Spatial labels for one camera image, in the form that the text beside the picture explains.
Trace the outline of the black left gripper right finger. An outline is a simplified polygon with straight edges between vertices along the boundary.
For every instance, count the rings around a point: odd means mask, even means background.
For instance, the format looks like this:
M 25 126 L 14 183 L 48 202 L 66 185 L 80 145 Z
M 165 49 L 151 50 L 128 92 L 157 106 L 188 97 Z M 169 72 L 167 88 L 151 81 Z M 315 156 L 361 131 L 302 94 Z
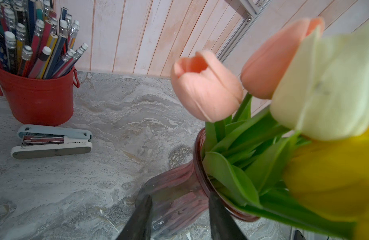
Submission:
M 217 193 L 209 196 L 209 221 L 213 240 L 247 240 Z

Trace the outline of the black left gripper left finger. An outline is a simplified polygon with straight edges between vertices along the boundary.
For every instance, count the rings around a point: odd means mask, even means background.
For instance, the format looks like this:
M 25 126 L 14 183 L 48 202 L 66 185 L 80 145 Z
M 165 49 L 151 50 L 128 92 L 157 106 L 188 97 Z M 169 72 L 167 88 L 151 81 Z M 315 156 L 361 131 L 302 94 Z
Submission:
M 116 240 L 150 240 L 153 202 L 146 195 Z

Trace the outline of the dark red ribbed glass vase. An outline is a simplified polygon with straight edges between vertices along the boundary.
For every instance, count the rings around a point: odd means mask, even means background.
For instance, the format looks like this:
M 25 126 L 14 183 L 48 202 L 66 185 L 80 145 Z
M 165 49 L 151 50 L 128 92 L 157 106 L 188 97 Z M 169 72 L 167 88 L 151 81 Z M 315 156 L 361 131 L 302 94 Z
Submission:
M 255 222 L 258 217 L 233 206 L 231 192 L 223 185 L 213 184 L 201 162 L 201 148 L 205 130 L 196 138 L 193 158 L 187 163 L 151 178 L 140 189 L 135 201 L 139 207 L 145 196 L 152 197 L 151 237 L 168 239 L 194 223 L 208 209 L 210 193 L 217 192 L 227 211 L 244 222 Z

